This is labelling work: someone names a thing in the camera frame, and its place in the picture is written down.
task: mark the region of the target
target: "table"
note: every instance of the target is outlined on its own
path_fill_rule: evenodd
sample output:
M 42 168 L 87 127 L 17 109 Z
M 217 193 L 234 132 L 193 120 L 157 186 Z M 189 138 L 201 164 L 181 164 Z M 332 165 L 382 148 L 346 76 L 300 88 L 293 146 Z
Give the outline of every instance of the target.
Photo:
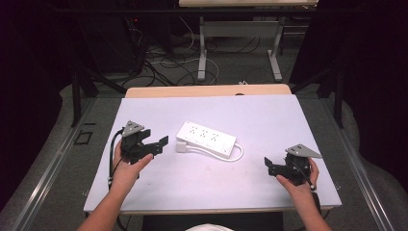
M 130 89 L 117 112 L 85 212 L 93 211 L 108 192 L 110 142 L 128 119 L 151 129 L 146 143 L 167 135 L 169 142 L 164 153 L 141 172 L 120 209 L 121 214 L 293 210 L 288 193 L 268 175 L 264 157 L 284 165 L 285 148 L 298 143 L 319 152 L 296 96 L 290 94 L 285 85 Z M 177 153 L 175 135 L 186 120 L 236 136 L 244 149 L 243 157 L 226 163 L 199 153 Z M 324 160 L 316 159 L 316 162 L 320 170 L 318 186 L 322 209 L 340 206 L 342 202 Z
M 289 7 L 314 6 L 319 0 L 180 0 L 181 7 Z M 274 38 L 272 50 L 268 50 L 268 58 L 272 67 L 273 77 L 278 83 L 282 81 L 276 53 L 282 36 L 285 17 L 278 21 L 204 21 L 200 17 L 200 60 L 197 79 L 205 79 L 207 50 L 205 37 L 259 37 Z

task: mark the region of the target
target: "white cable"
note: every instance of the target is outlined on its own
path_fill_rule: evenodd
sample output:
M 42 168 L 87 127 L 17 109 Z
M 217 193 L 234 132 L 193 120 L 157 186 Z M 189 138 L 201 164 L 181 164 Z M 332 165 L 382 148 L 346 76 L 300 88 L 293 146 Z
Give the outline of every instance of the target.
M 219 157 L 218 155 L 216 155 L 213 152 L 208 151 L 206 149 L 203 149 L 203 148 L 200 148 L 200 147 L 195 147 L 195 146 L 189 146 L 189 145 L 185 144 L 185 142 L 180 142 L 180 143 L 182 143 L 181 145 L 184 145 L 185 148 L 183 148 L 183 151 L 181 151 L 181 149 L 179 149 L 180 147 L 178 146 L 177 149 L 178 149 L 179 152 L 186 152 L 187 149 L 202 151 L 202 152 L 210 154 L 210 155 L 220 159 L 221 161 L 225 161 L 225 162 L 236 162 L 243 156 L 243 148 L 237 143 L 234 143 L 234 146 L 237 146 L 241 150 L 241 154 L 240 154 L 240 156 L 238 156 L 235 159 L 225 159 L 225 158 Z

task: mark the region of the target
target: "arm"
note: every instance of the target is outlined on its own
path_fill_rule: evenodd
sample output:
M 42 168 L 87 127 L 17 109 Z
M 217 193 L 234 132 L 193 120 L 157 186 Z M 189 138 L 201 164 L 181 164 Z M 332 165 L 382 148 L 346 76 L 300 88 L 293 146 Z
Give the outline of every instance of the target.
M 319 176 L 319 169 L 311 158 L 309 158 L 309 164 L 311 166 L 310 181 L 312 184 L 316 185 Z M 307 182 L 302 185 L 295 186 L 291 183 L 291 181 L 282 175 L 277 175 L 276 179 L 291 196 L 294 207 L 299 213 L 306 230 L 331 230 L 316 208 L 310 185 Z
M 140 171 L 153 159 L 153 155 L 148 154 L 137 163 L 128 165 L 120 161 L 120 144 L 121 141 L 115 148 L 114 166 L 118 165 L 111 189 L 78 230 L 112 230 L 126 195 L 135 185 Z

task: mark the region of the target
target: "white table surface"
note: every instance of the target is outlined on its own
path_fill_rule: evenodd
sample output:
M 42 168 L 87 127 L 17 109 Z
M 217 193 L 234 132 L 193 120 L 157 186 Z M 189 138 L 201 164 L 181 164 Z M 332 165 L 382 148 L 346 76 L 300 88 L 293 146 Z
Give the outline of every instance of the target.
M 144 143 L 169 136 L 164 153 L 141 172 L 122 214 L 185 214 L 294 209 L 285 189 L 268 175 L 264 157 L 284 165 L 287 147 L 302 143 L 317 151 L 295 95 L 124 98 L 102 153 L 84 211 L 91 212 L 108 192 L 109 150 L 113 135 L 128 120 L 151 129 Z M 244 149 L 234 163 L 208 154 L 177 153 L 176 134 L 186 121 L 237 137 Z M 323 159 L 319 167 L 322 208 L 342 205 Z

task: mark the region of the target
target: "power strip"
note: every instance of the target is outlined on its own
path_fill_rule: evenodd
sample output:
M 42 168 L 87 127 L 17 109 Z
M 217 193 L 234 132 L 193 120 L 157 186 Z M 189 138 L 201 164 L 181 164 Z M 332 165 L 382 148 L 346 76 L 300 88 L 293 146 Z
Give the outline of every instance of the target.
M 190 121 L 186 121 L 177 133 L 179 141 L 187 145 L 205 149 L 221 158 L 229 159 L 236 144 L 236 137 L 221 133 Z

